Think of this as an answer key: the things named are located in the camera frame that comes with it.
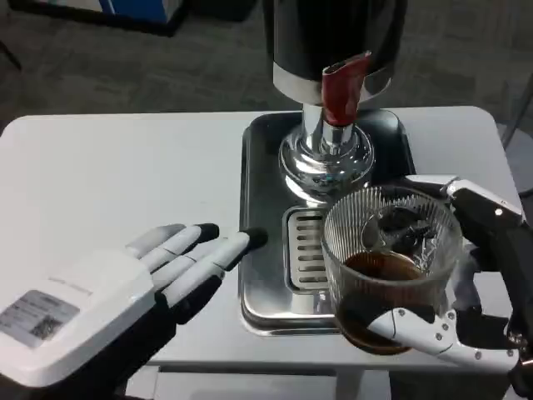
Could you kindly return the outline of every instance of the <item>glass cup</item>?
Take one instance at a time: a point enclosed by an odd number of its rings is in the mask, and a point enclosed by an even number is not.
[[[407,255],[392,249],[409,228],[386,229],[381,224],[393,210],[417,215],[412,226],[423,225],[431,232]],[[332,204],[324,217],[321,245],[341,332],[371,353],[397,354],[408,348],[357,326],[350,317],[365,307],[360,300],[356,303],[361,298],[357,294],[371,294],[394,307],[429,304],[436,313],[445,311],[440,310],[442,299],[462,250],[462,235],[442,202],[406,187],[381,186],[351,192]]]

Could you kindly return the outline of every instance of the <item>red tap handle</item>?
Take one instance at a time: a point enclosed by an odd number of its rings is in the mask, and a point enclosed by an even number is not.
[[[322,71],[322,105],[329,124],[345,127],[356,120],[370,56],[371,52],[364,52]]]

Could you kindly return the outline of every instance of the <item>metal base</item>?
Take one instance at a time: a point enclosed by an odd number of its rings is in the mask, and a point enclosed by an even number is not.
[[[298,272],[291,274],[299,267],[290,262],[294,258],[294,239],[287,238],[291,228],[286,225],[290,217],[286,211],[309,205],[281,180],[278,153],[283,138],[300,123],[300,112],[267,114],[256,119],[243,138],[241,227],[265,228],[269,242],[242,261],[240,297],[247,326],[262,335],[337,332],[326,285],[301,285]],[[376,149],[372,183],[415,173],[406,135],[396,115],[383,110],[360,112],[357,124]]]

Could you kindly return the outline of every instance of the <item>qr code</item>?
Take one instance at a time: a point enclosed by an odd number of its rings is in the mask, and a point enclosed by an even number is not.
[[[53,336],[62,325],[63,322],[47,315],[30,331],[30,333],[41,340],[46,340]]]

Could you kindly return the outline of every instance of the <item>white table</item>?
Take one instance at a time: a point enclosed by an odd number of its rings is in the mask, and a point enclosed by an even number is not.
[[[492,117],[475,107],[394,109],[418,173],[455,173],[521,207]],[[10,286],[168,223],[238,229],[242,133],[261,112],[24,117],[0,138],[0,268]],[[484,309],[509,315],[496,274]],[[151,361],[179,368],[456,368],[417,351],[377,357],[339,335],[259,337],[242,325],[237,274]]]

